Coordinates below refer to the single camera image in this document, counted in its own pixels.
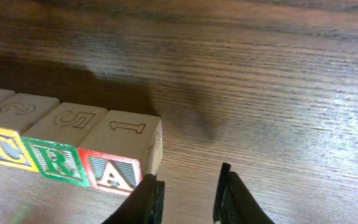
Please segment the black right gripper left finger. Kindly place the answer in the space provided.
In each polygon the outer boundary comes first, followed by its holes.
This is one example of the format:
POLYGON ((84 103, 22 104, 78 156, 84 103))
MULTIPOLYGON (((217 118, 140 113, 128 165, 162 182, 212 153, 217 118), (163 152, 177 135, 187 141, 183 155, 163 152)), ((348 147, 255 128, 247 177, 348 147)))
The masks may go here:
POLYGON ((165 182, 147 174, 121 206, 102 224, 161 224, 165 182))

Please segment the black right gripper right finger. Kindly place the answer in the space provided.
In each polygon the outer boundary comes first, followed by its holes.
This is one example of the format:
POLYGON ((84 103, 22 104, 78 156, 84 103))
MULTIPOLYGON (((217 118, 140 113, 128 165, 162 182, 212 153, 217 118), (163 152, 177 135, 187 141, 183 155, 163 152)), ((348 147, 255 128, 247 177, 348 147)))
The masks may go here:
POLYGON ((213 223, 274 224, 231 165, 223 162, 213 206, 213 223))

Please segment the red A wooden block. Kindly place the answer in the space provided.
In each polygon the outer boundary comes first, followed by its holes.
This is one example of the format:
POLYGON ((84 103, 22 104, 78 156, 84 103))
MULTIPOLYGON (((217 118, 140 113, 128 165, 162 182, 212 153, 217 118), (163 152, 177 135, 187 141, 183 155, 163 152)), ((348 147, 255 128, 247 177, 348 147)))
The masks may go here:
POLYGON ((128 196, 147 174, 156 174, 163 156, 158 116, 109 111, 78 147, 89 184, 128 196))

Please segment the green R block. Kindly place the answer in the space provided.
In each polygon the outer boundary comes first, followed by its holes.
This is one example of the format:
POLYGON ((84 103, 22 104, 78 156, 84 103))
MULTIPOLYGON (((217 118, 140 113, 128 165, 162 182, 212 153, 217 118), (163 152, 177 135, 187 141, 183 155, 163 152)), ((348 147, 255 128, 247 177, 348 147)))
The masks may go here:
POLYGON ((61 103, 22 136, 44 177, 88 187, 78 146, 107 114, 106 108, 61 103))

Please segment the yellow C wooden block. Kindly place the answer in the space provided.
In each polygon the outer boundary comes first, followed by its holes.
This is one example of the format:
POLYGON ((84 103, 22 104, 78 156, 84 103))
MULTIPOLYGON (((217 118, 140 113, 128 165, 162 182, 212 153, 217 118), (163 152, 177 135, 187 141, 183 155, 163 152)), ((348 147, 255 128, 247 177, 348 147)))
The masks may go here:
POLYGON ((0 164, 38 172, 21 135, 60 104, 58 98, 18 93, 0 102, 0 164))

